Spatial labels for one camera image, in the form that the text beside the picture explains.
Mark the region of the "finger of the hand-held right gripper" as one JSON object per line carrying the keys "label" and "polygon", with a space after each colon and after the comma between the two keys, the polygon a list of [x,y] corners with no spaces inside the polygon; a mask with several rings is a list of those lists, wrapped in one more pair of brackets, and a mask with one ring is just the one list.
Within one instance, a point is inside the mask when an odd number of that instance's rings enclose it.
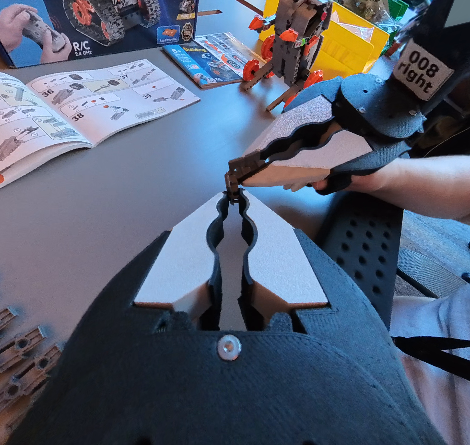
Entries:
{"label": "finger of the hand-held right gripper", "polygon": [[364,137],[340,130],[320,147],[302,149],[287,160],[275,160],[252,177],[244,179],[242,186],[301,189],[306,184],[325,179],[332,168],[371,151]]}
{"label": "finger of the hand-held right gripper", "polygon": [[320,95],[277,116],[242,157],[261,152],[262,160],[289,160],[303,148],[324,145],[337,131],[331,103]]}

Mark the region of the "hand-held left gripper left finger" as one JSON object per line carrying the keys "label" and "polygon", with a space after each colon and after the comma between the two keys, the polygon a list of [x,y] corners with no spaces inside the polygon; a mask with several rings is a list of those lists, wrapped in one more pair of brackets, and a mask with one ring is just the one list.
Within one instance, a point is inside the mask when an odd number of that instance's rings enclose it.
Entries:
{"label": "hand-held left gripper left finger", "polygon": [[220,192],[173,227],[134,304],[186,312],[203,330],[218,330],[222,303],[220,258],[226,193]]}

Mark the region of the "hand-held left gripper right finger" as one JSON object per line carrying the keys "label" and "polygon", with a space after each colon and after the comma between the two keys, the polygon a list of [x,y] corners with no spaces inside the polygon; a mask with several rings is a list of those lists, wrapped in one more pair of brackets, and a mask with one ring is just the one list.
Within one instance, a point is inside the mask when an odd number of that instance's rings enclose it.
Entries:
{"label": "hand-held left gripper right finger", "polygon": [[246,190],[239,191],[244,254],[238,299],[246,325],[267,325],[276,313],[324,308],[328,299],[296,230]]}

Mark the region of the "group of grey links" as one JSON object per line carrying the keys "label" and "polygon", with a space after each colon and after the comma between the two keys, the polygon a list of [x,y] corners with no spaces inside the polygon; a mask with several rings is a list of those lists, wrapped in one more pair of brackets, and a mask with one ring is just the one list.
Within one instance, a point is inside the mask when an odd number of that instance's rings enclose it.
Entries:
{"label": "group of grey links", "polygon": [[62,354],[54,329],[24,310],[0,311],[0,435],[4,444],[43,392]]}

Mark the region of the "person's right forearm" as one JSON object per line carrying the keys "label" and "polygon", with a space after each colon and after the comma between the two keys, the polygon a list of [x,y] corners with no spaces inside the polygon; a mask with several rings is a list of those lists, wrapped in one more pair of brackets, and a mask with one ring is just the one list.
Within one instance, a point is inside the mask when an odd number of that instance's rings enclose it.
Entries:
{"label": "person's right forearm", "polygon": [[470,158],[396,159],[377,172],[377,192],[414,213],[469,224]]}

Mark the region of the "grey desk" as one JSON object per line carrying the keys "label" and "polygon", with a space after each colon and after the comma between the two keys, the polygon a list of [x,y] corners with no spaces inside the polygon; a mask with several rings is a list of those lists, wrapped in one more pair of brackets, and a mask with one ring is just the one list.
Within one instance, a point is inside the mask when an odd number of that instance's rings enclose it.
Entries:
{"label": "grey desk", "polygon": [[41,327],[59,363],[7,444],[385,444],[393,410],[317,331],[245,332],[238,290],[246,244],[231,207],[219,246],[225,331],[158,332],[130,295],[165,240],[220,190],[226,162],[269,122],[228,86],[97,148],[53,159],[1,190],[1,333]]}

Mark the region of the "person's right hand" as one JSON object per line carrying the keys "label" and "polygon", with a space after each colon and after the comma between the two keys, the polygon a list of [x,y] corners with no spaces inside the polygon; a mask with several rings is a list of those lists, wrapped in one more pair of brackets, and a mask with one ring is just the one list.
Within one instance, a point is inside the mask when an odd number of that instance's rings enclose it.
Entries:
{"label": "person's right hand", "polygon": [[401,173],[401,161],[394,160],[368,175],[352,175],[347,186],[333,184],[333,178],[323,179],[311,183],[313,189],[321,194],[328,195],[338,190],[358,191],[369,195],[386,195],[397,187]]}

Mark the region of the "yellow plastic bin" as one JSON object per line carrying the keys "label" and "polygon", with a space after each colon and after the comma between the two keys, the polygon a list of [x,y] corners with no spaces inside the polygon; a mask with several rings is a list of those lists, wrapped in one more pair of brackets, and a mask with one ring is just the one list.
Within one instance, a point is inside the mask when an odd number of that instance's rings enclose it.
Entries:
{"label": "yellow plastic bin", "polygon": [[[267,0],[263,18],[276,13],[279,0]],[[336,12],[332,14],[328,29],[322,35],[324,37],[320,51],[315,59],[311,72],[321,70],[325,80],[336,76],[347,77],[357,73],[366,73],[370,70],[378,58],[374,58],[373,45],[363,39],[368,37],[371,30],[361,29],[355,25],[342,25],[338,22]],[[274,27],[260,33],[260,39],[265,40],[274,34]]]}

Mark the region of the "grey orange toy robot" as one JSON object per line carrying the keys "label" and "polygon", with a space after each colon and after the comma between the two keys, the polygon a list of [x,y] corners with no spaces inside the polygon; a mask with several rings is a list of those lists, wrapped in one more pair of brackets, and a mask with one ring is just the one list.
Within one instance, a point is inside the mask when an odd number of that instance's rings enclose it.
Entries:
{"label": "grey orange toy robot", "polygon": [[272,111],[281,102],[288,105],[297,94],[323,80],[320,70],[311,72],[328,29],[332,14],[331,0],[279,0],[275,14],[263,18],[255,15],[249,25],[258,33],[274,27],[274,34],[261,46],[266,63],[248,61],[243,70],[243,89],[251,89],[264,78],[283,78],[289,89],[267,106]]}

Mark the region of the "blue building booklet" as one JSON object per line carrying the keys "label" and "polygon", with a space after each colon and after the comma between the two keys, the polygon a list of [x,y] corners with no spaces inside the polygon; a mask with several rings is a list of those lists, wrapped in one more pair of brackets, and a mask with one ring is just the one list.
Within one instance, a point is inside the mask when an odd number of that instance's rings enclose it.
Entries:
{"label": "blue building booklet", "polygon": [[244,80],[244,66],[263,59],[230,32],[196,36],[184,44],[166,45],[165,52],[201,89]]}

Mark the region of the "open instruction booklet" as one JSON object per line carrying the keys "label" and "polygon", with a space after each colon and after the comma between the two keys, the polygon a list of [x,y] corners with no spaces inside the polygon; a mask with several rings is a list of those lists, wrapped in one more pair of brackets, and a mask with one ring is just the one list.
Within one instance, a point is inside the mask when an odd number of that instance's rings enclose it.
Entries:
{"label": "open instruction booklet", "polygon": [[147,59],[61,72],[28,84],[0,76],[0,186],[79,148],[200,101]]}

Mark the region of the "robot kit box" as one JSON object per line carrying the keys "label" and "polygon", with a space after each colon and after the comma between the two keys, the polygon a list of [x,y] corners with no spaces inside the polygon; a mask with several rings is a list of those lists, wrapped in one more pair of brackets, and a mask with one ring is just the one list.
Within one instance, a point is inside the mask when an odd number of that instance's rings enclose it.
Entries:
{"label": "robot kit box", "polygon": [[0,0],[1,57],[13,68],[190,41],[199,0]]}

